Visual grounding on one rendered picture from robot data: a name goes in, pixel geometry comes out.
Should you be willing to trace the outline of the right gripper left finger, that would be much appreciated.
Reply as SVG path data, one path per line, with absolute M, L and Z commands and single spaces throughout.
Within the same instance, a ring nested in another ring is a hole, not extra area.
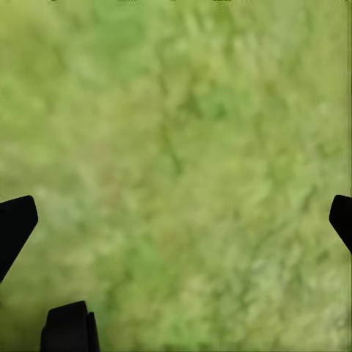
M 32 195 L 0 203 L 0 283 L 38 223 Z

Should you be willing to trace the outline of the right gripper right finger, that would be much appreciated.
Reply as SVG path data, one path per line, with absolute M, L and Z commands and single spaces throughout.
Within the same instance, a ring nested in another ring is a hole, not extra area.
M 334 197 L 329 221 L 352 253 L 352 197 Z

